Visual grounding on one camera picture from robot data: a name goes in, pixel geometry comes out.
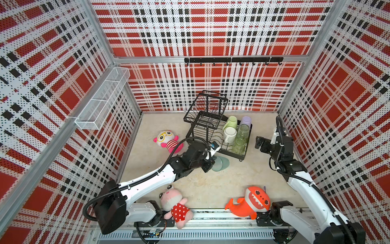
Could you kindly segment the lavender plastic cup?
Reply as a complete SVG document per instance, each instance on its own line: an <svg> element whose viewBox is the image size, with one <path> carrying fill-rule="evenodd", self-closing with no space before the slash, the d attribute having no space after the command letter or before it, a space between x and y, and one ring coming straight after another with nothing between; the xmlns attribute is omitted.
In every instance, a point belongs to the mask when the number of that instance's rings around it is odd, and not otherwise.
<svg viewBox="0 0 390 244"><path fill-rule="evenodd" d="M247 125L249 128L251 128L251 122L252 122L251 117L249 117L249 116L244 116L244 117L241 119L240 125Z"/></svg>

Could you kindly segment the short green glass cup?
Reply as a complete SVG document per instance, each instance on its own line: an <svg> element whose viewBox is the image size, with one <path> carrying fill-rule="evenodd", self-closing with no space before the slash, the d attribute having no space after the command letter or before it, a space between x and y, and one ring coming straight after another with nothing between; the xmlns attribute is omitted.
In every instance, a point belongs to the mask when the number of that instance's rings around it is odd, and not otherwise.
<svg viewBox="0 0 390 244"><path fill-rule="evenodd" d="M246 141L242 138L236 138L232 148L232 152L237 155L243 155L245 151Z"/></svg>

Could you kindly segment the tall green glass cup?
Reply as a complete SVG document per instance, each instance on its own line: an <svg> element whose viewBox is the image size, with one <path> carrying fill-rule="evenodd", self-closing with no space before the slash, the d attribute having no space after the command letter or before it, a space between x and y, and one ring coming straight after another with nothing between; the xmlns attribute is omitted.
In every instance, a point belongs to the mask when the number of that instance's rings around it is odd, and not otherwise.
<svg viewBox="0 0 390 244"><path fill-rule="evenodd" d="M250 127L246 124L242 124L238 127L236 138L248 142L249 134L250 134Z"/></svg>

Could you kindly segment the teal glass cup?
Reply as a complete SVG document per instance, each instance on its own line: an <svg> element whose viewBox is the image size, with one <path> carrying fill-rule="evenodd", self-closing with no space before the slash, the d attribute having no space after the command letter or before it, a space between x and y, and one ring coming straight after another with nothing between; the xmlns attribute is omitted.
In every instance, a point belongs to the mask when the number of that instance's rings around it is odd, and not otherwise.
<svg viewBox="0 0 390 244"><path fill-rule="evenodd" d="M212 159L214 160L214 165L212 167L212 170L215 172L225 170L230 165L229 159L225 157L214 156L212 157Z"/></svg>

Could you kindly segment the white mug red interior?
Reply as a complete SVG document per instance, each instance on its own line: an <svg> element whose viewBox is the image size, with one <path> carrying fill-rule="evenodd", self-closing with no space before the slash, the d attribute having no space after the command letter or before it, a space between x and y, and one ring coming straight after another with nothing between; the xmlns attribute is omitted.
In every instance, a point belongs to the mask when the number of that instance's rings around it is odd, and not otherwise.
<svg viewBox="0 0 390 244"><path fill-rule="evenodd" d="M237 135L237 130L233 127L226 127L223 131L224 133L224 138L223 142L225 144L232 144L235 141L236 135Z"/></svg>

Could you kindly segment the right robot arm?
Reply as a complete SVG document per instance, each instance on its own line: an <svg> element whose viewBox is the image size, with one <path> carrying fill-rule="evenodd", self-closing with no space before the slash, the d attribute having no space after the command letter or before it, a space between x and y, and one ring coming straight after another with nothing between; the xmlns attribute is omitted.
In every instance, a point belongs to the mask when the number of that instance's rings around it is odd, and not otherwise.
<svg viewBox="0 0 390 244"><path fill-rule="evenodd" d="M294 140L287 135L280 116L276 117L273 137L258 136L255 148L270 155L275 165L273 170L301 196L314 216L311 220L289 201L273 202L270 220L275 225L288 224L311 244L366 242L366 232L361 224L351 222L342 214L317 187L303 163L294 159Z"/></svg>

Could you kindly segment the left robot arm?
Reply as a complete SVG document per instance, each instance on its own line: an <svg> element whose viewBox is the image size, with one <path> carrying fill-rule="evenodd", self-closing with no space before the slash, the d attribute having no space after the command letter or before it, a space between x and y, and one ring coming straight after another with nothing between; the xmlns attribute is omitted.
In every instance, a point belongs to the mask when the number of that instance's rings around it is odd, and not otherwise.
<svg viewBox="0 0 390 244"><path fill-rule="evenodd" d="M97 222L102 234L112 233L128 223L157 224L162 218L162 209L154 201L139 203L138 200L188 176L197 168L208 172L214 165L212 157L221 149L216 141L207 142L200 137L189 137L189 140L191 144L187 151L180 155L171 153L158 169L120 184L114 180L105 183L98 196L84 205L84 217Z"/></svg>

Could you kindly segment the white mug green handle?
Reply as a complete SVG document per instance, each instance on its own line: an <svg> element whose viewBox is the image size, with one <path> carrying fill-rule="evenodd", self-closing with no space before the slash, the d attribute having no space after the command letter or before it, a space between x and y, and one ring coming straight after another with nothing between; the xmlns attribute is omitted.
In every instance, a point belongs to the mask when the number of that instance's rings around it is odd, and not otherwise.
<svg viewBox="0 0 390 244"><path fill-rule="evenodd" d="M234 129L237 129L237 126L238 126L238 120L235 116L230 116L225 125L223 126L223 130L225 130L226 128L234 128Z"/></svg>

